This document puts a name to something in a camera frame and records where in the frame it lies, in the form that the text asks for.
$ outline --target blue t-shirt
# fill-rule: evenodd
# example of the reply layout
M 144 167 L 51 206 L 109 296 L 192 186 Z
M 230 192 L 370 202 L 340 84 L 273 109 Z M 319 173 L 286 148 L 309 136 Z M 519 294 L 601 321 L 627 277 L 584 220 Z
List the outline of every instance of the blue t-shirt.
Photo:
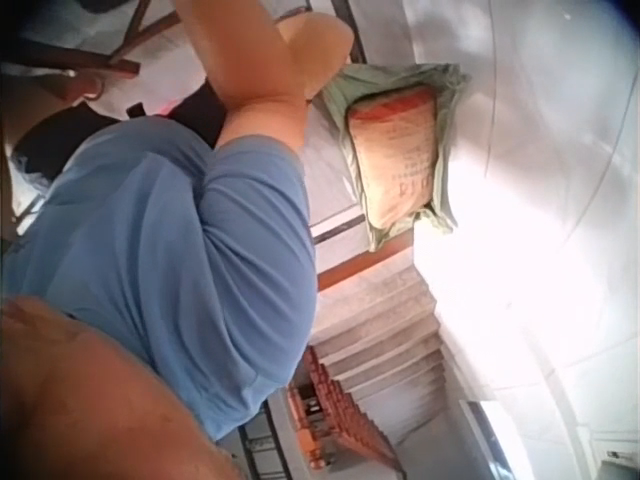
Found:
M 3 294 L 43 298 L 117 340 L 219 439 L 290 380 L 311 330 L 298 162 L 262 136 L 212 152 L 163 118 L 109 127 L 12 246 Z

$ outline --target person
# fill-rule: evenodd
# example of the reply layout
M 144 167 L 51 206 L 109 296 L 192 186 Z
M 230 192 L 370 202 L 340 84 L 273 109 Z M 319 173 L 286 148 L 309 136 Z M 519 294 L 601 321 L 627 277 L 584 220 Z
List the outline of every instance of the person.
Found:
M 161 117 L 99 131 L 12 245 L 0 431 L 15 478 L 237 478 L 212 440 L 290 380 L 308 340 L 305 75 L 258 0 L 175 7 L 223 128 L 214 150 Z

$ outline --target cement bag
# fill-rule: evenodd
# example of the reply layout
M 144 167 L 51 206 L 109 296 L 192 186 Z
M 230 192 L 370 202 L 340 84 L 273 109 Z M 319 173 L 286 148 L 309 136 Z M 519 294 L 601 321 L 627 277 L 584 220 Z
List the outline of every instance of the cement bag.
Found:
M 370 250 L 419 218 L 451 230 L 448 133 L 467 81 L 457 65 L 347 65 L 323 90 L 367 217 Z

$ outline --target concrete stairs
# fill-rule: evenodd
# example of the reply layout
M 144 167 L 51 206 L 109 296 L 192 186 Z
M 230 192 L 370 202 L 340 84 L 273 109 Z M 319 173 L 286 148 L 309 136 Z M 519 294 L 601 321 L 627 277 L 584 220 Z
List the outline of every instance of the concrete stairs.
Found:
M 319 361 L 392 442 L 445 408 L 435 305 L 409 263 L 319 312 L 311 339 Z

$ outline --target green plastic wrap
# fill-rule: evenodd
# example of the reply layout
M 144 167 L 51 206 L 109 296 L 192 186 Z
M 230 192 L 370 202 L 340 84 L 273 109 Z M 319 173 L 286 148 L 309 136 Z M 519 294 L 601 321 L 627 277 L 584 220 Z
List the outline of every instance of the green plastic wrap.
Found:
M 347 124 L 349 107 L 374 94 L 418 85 L 436 92 L 436 137 L 438 139 L 433 196 L 429 203 L 412 215 L 402 218 L 387 229 L 379 229 L 367 220 L 369 248 L 375 251 L 390 238 L 408 230 L 420 218 L 428 219 L 434 228 L 447 233 L 453 228 L 446 192 L 446 168 L 449 156 L 450 127 L 456 103 L 469 77 L 453 64 L 423 64 L 410 67 L 347 65 L 322 91 L 329 115 L 339 130 L 340 147 L 349 166 L 358 199 L 367 215 L 365 192 L 360 177 L 358 157 Z

